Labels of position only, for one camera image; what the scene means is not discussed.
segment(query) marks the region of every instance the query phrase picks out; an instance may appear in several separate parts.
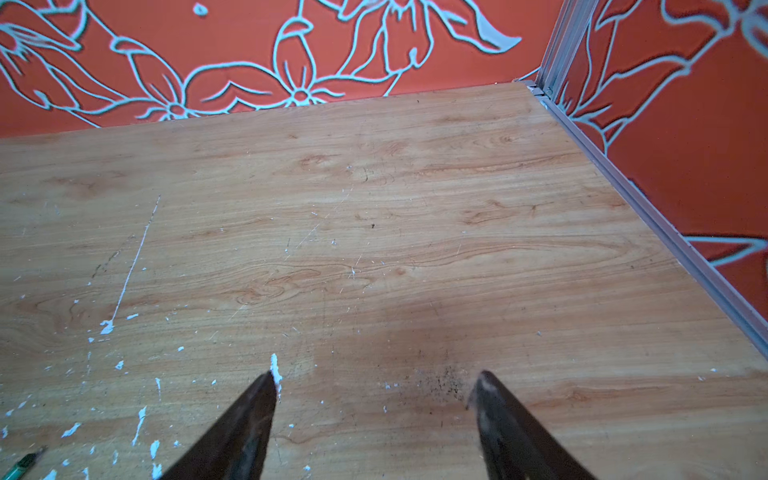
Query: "red backdrop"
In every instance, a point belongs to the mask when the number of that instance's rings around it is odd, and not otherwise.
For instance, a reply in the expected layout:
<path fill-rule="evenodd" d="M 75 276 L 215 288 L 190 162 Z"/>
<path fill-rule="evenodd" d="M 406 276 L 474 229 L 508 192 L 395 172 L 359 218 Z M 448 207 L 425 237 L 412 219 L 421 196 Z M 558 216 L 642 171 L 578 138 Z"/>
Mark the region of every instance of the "red backdrop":
<path fill-rule="evenodd" d="M 601 0 L 558 104 L 768 318 L 768 2 Z"/>
<path fill-rule="evenodd" d="M 510 81 L 560 0 L 0 0 L 0 136 Z"/>

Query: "wooden table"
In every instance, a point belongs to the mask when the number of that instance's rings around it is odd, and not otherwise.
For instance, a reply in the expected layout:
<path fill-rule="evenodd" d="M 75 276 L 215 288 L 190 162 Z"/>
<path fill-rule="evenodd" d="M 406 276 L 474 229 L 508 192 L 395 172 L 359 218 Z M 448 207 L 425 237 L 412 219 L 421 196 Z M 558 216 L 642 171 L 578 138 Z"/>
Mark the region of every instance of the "wooden table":
<path fill-rule="evenodd" d="M 768 364 L 519 84 L 0 159 L 2 468 L 150 478 L 276 353 L 263 478 L 482 478 L 481 369 L 600 478 L 766 474 Z"/>

